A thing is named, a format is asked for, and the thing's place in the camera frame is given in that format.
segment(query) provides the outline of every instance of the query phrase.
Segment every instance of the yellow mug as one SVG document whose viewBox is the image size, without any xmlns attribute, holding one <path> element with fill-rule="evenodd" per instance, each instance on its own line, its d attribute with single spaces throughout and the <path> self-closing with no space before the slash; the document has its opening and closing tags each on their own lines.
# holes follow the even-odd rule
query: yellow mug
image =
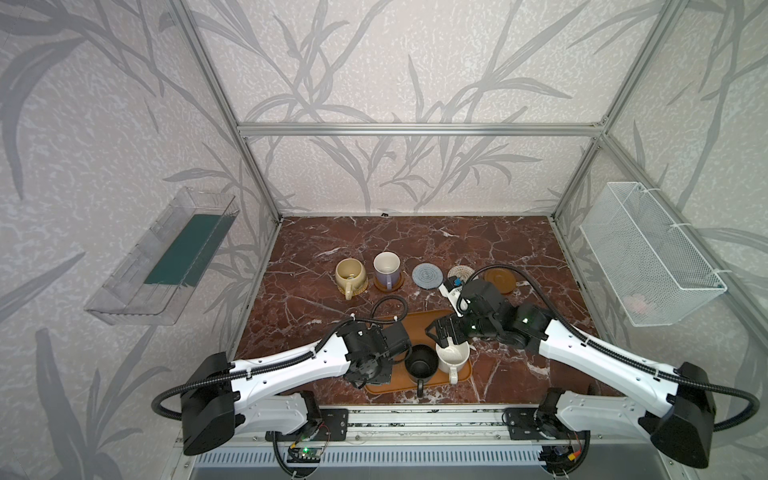
<svg viewBox="0 0 768 480">
<path fill-rule="evenodd" d="M 352 299 L 365 281 L 366 268 L 359 260 L 345 258 L 336 265 L 336 285 L 344 292 L 347 300 Z"/>
</svg>

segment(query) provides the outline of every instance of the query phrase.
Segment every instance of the orange tray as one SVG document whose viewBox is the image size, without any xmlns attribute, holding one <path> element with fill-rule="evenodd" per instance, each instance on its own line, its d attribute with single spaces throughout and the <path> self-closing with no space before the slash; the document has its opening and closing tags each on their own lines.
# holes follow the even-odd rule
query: orange tray
<svg viewBox="0 0 768 480">
<path fill-rule="evenodd" d="M 406 319 L 402 321 L 403 326 L 406 328 L 408 337 L 411 339 L 412 345 L 418 345 L 423 343 L 435 348 L 435 340 L 429 338 L 424 329 L 432 323 L 433 320 L 446 316 L 452 313 L 453 310 L 430 310 L 428 312 L 416 312 L 409 313 Z M 458 372 L 459 382 L 464 382 L 472 375 L 472 365 L 467 362 L 464 367 Z M 448 373 L 438 370 L 435 376 L 433 376 L 424 387 L 448 385 L 450 379 Z M 392 367 L 392 380 L 385 385 L 366 385 L 368 393 L 374 395 L 380 395 L 382 393 L 391 392 L 403 392 L 406 390 L 416 390 L 416 384 L 411 380 L 406 370 L 405 362 L 398 363 Z"/>
</svg>

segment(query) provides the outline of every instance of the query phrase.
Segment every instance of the leaf pattern wallpaper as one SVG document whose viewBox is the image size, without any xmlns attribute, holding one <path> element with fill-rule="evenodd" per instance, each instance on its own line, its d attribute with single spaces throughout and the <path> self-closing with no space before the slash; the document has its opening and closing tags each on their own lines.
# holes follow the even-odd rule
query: leaf pattern wallpaper
<svg viewBox="0 0 768 480">
<path fill-rule="evenodd" d="M 163 2 L 8 0 L 0 44 L 0 478 L 158 478 L 150 401 L 237 338 L 266 202 Z M 86 313 L 182 186 L 241 212 L 177 324 Z"/>
<path fill-rule="evenodd" d="M 595 122 L 655 2 L 191 0 L 241 122 Z M 552 212 L 588 138 L 252 137 L 282 211 Z"/>
<path fill-rule="evenodd" d="M 687 7 L 611 135 L 768 305 L 768 2 L 696 1 Z M 688 360 L 710 380 L 768 402 L 768 356 L 722 299 L 679 323 L 636 328 L 626 318 L 579 226 L 608 181 L 627 181 L 600 153 L 558 218 L 605 329 L 619 346 L 672 364 Z M 716 396 L 718 417 L 743 408 Z M 768 468 L 768 412 L 713 437 L 702 480 L 757 480 Z"/>
</svg>

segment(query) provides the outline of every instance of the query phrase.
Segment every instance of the marble surface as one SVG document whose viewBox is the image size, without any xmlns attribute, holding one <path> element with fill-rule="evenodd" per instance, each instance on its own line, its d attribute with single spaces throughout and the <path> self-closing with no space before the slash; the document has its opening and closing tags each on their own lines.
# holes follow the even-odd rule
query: marble surface
<svg viewBox="0 0 768 480">
<path fill-rule="evenodd" d="M 410 273 L 419 263 L 434 263 L 443 273 L 459 263 L 476 269 L 512 263 L 524 267 L 574 325 L 596 333 L 546 217 L 291 217 L 283 222 L 237 358 L 296 348 L 319 339 L 350 313 L 367 314 L 384 293 L 371 282 L 366 292 L 347 301 L 333 271 L 340 260 L 353 257 L 364 263 L 372 280 L 373 258 L 387 250 L 402 261 L 406 278 L 397 293 L 408 300 L 411 312 L 450 308 L 437 290 L 413 283 Z M 508 298 L 513 304 L 527 300 L 543 306 L 527 283 L 518 284 Z M 396 313 L 400 307 L 391 304 L 377 314 Z M 374 396 L 341 378 L 295 390 L 313 390 L 321 405 L 539 403 L 550 386 L 586 393 L 594 384 L 601 391 L 594 379 L 562 363 L 497 342 L 475 341 L 473 346 L 472 377 L 455 386 L 427 388 L 420 400 L 415 390 Z"/>
</svg>

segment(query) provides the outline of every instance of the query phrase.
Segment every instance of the black mug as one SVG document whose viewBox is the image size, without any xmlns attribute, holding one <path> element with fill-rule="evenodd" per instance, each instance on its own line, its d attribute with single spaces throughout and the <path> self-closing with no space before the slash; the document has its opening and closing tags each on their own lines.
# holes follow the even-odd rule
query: black mug
<svg viewBox="0 0 768 480">
<path fill-rule="evenodd" d="M 438 366 L 437 352 L 431 346 L 414 345 L 411 355 L 406 359 L 406 370 L 411 380 L 418 386 L 416 396 L 424 396 L 424 384 L 427 383 L 436 373 Z"/>
</svg>

